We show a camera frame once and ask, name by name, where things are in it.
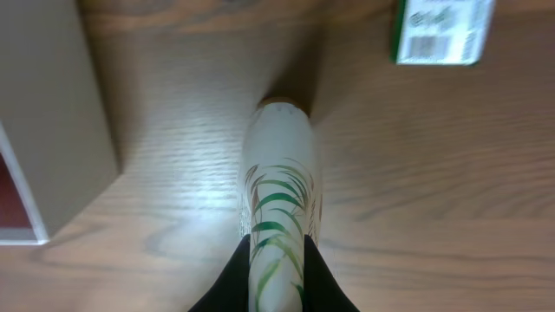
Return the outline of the green white soap box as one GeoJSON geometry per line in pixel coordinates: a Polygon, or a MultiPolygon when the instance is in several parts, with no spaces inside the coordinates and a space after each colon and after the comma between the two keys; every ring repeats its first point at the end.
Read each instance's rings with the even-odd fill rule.
{"type": "Polygon", "coordinates": [[[400,0],[391,57],[397,65],[471,66],[482,57],[494,0],[400,0]]]}

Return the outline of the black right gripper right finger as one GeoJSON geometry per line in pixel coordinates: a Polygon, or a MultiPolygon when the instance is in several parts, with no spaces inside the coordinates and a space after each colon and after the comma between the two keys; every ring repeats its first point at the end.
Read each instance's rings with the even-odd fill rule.
{"type": "Polygon", "coordinates": [[[359,312],[343,293],[308,235],[304,236],[303,312],[359,312]]]}

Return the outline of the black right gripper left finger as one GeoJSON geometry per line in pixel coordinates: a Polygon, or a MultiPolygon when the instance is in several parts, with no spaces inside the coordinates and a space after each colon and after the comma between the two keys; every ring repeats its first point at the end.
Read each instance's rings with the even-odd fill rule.
{"type": "Polygon", "coordinates": [[[246,312],[248,310],[249,234],[237,249],[213,286],[189,309],[189,312],[246,312]]]}

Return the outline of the white lotion tube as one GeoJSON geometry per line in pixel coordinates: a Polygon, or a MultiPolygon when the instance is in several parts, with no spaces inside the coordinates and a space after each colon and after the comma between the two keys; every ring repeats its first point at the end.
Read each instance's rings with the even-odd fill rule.
{"type": "Polygon", "coordinates": [[[240,232],[250,237],[250,311],[300,311],[304,240],[321,227],[323,182],[307,113],[286,99],[263,101],[243,144],[238,176],[240,232]]]}

